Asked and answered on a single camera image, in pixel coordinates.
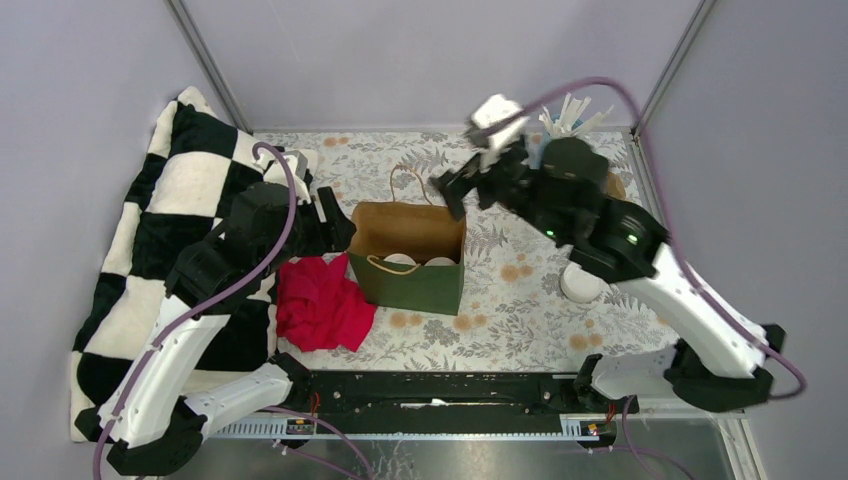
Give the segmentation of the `white plastic cup lid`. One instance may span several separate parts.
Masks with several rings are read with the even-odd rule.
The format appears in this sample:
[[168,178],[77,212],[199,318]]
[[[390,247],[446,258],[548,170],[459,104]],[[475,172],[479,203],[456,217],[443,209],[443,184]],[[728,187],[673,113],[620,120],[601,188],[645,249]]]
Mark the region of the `white plastic cup lid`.
[[387,262],[391,267],[397,266],[409,266],[415,267],[418,263],[409,255],[404,253],[393,253],[387,255],[383,258],[384,262]]

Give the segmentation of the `green paper bag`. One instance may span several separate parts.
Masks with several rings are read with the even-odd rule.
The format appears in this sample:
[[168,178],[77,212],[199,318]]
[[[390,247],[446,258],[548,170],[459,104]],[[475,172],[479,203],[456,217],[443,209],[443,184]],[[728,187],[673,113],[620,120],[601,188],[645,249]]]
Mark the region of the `green paper bag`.
[[347,256],[365,299],[377,306],[455,315],[465,279],[466,223],[434,204],[361,202]]

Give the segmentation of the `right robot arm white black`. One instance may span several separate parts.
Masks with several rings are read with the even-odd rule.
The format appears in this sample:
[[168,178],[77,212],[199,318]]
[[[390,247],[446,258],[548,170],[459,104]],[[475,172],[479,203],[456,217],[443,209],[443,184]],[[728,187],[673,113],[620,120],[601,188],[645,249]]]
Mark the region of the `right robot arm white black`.
[[481,154],[431,179],[455,219],[464,199],[499,205],[544,234],[569,259],[641,301],[676,332],[674,346],[646,354],[588,356],[573,383],[575,402],[597,412],[630,396],[676,397],[723,413],[768,402],[772,375],[764,363],[784,330],[744,318],[692,269],[676,259],[668,231],[643,207],[606,191],[608,160],[577,138],[546,145],[538,168],[515,140],[485,166]]

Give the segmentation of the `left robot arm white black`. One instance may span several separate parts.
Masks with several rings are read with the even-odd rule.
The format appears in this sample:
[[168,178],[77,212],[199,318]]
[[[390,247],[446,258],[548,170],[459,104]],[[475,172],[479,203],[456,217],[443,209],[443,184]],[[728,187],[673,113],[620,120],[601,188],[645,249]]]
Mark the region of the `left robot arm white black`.
[[168,476],[222,428],[260,410],[304,407],[312,399],[310,374],[288,354],[210,390],[185,394],[184,386],[265,278],[293,257],[345,250],[354,232],[329,187],[307,203],[278,183],[236,195],[228,217],[178,255],[158,318],[118,389],[79,414],[77,425],[98,437],[96,462],[128,477]]

